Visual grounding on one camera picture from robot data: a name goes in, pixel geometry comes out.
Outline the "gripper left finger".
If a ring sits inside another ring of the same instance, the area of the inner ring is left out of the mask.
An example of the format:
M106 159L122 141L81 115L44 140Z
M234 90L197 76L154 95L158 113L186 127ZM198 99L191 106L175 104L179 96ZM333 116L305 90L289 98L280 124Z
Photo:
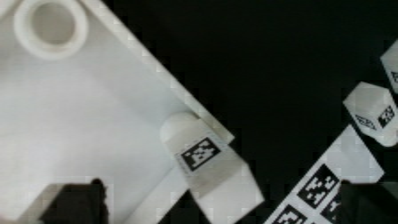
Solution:
M88 183L49 184L17 218L17 224L110 224L106 187Z

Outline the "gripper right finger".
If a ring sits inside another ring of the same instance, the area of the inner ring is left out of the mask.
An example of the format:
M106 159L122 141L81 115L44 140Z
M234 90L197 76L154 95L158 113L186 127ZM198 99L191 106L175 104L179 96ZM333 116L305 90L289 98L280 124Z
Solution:
M398 182L341 182L335 224L398 224Z

